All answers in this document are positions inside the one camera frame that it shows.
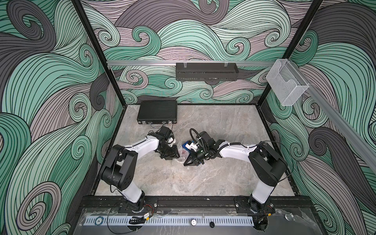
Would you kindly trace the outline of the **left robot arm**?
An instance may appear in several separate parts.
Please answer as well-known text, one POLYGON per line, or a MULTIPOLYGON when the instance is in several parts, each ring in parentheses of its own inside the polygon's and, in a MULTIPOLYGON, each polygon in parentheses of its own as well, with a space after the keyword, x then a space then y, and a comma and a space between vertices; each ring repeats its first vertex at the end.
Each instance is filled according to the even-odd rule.
POLYGON ((143 195, 133 182, 137 160, 150 152, 159 153, 165 160, 180 157, 176 145, 169 145, 163 137, 148 135, 128 146, 113 146, 99 172, 101 180, 115 187, 127 201, 137 204, 143 195))

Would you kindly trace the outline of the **blue tape dispenser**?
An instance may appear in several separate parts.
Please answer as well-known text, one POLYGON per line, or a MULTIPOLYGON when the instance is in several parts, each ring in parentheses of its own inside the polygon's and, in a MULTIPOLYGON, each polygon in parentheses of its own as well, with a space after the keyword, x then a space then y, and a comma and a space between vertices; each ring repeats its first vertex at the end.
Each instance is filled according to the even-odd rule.
POLYGON ((184 144, 182 144, 182 148, 186 149, 187 151, 190 151, 191 150, 191 144, 192 144, 191 141, 187 141, 184 144))

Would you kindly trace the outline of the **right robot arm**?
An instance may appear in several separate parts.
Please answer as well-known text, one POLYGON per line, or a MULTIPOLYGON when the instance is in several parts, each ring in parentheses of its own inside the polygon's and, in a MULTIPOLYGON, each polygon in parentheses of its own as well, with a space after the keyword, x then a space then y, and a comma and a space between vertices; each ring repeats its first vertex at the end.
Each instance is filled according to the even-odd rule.
POLYGON ((256 187, 248 199, 250 211, 270 213, 273 208, 269 198, 287 169, 284 158, 265 141, 251 146, 215 141, 205 131, 196 137, 197 140, 182 144, 183 149, 189 152, 184 166, 203 165, 206 160, 215 158, 232 158, 250 163, 258 176, 256 187))

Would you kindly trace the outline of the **white mug red inside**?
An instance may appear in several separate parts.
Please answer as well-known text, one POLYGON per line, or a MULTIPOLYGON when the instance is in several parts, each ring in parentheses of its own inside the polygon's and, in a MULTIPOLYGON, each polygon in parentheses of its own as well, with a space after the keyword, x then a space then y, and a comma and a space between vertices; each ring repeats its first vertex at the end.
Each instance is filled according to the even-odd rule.
POLYGON ((184 150, 184 149, 181 149, 181 150, 179 150, 179 154, 182 158, 187 158, 190 153, 188 151, 184 150))

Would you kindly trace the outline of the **clear bubble wrap sheet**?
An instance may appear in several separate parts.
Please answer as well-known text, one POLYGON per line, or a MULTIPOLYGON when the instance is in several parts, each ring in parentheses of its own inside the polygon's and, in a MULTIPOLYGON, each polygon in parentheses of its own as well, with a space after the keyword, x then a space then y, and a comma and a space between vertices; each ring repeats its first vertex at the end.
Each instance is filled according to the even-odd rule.
POLYGON ((190 155, 190 152, 184 149, 182 146, 178 147, 178 153, 180 157, 177 159, 177 161, 179 162, 184 162, 187 159, 187 157, 190 155))

